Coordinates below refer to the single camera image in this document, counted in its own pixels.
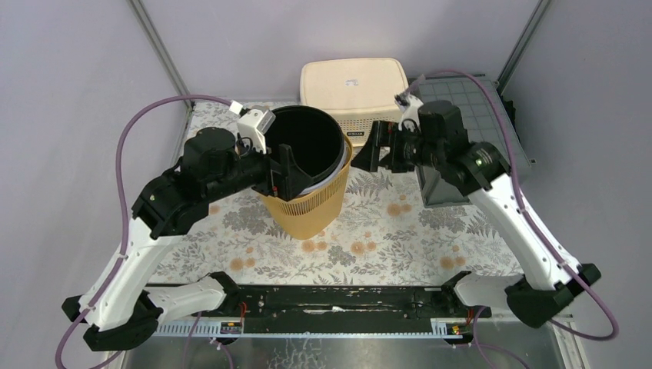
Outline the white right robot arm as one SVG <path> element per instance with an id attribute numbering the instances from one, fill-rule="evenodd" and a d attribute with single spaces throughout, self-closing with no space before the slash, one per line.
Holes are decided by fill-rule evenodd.
<path id="1" fill-rule="evenodd" d="M 514 187 L 504 156 L 490 142 L 469 139 L 460 109 L 449 101 L 405 101 L 400 121 L 372 124 L 351 164 L 368 172 L 433 168 L 482 211 L 516 257 L 520 274 L 461 272 L 447 281 L 441 306 L 448 315 L 459 317 L 470 307 L 500 308 L 538 328 L 600 278 L 595 265 L 579 262 L 556 241 Z"/>

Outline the yellow bin with black liner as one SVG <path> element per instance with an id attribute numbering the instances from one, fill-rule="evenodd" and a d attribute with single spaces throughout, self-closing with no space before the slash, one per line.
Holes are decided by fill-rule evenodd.
<path id="1" fill-rule="evenodd" d="M 275 120 L 264 135 L 272 158 L 278 157 L 276 151 L 280 144 L 290 145 L 295 161 L 313 182 L 291 201 L 262 193 L 258 197 L 282 230 L 293 238 L 307 240 L 340 214 L 350 169 L 351 143 L 325 111 L 303 105 L 272 111 Z"/>

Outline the grey plastic storage bin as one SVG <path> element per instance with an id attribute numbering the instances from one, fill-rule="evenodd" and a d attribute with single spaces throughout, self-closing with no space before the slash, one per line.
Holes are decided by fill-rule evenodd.
<path id="1" fill-rule="evenodd" d="M 474 77 L 488 90 L 491 100 L 497 105 L 496 111 L 492 110 L 490 102 L 479 87 L 463 75 L 427 77 L 419 83 L 414 94 L 423 102 L 446 100 L 458 106 L 469 140 L 490 142 L 504 158 L 508 158 L 504 136 L 498 123 L 498 119 L 503 118 L 507 124 L 507 137 L 514 150 L 519 182 L 524 183 L 531 176 L 534 160 L 526 155 L 514 128 L 515 108 L 510 102 L 503 103 L 497 92 L 497 81 L 485 74 L 475 74 Z M 441 179 L 440 174 L 433 168 L 418 169 L 416 173 L 425 207 L 470 203 L 459 190 Z"/>

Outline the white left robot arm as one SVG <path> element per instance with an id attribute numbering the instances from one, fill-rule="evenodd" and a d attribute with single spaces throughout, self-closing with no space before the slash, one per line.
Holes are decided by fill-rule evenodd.
<path id="1" fill-rule="evenodd" d="M 91 289 L 65 299 L 73 324 L 85 323 L 92 351 L 128 351 L 156 329 L 190 314 L 238 308 L 238 286 L 223 272 L 158 292 L 146 286 L 162 258 L 207 217 L 210 205 L 253 189 L 292 200 L 312 183 L 300 163 L 306 145 L 269 132 L 261 141 L 224 128 L 204 128 L 185 142 L 181 157 L 149 181 L 131 208 L 123 208 L 121 242 Z"/>

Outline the cream perforated plastic basket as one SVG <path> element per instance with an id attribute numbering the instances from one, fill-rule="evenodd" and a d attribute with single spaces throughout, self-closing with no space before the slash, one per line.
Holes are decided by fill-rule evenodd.
<path id="1" fill-rule="evenodd" d="M 347 58 L 304 65 L 299 92 L 303 105 L 327 112 L 352 145 L 361 147 L 374 121 L 401 117 L 394 96 L 407 87 L 404 69 L 394 58 Z"/>

